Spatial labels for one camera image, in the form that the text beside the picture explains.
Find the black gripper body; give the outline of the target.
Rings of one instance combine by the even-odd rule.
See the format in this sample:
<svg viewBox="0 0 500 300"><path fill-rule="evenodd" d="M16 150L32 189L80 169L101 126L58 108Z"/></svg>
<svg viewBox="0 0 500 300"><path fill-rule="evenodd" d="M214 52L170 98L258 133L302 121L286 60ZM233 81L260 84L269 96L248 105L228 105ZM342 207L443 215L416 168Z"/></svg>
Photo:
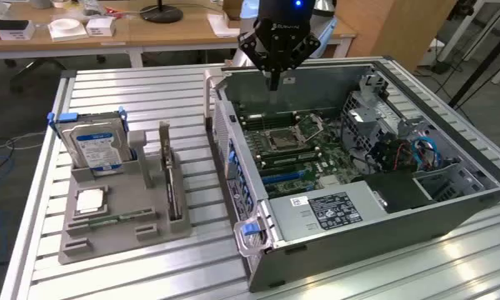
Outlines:
<svg viewBox="0 0 500 300"><path fill-rule="evenodd" d="M274 71L274 36L313 34L310 17L314 1L260 1L254 23L254 34L268 51Z"/></svg>

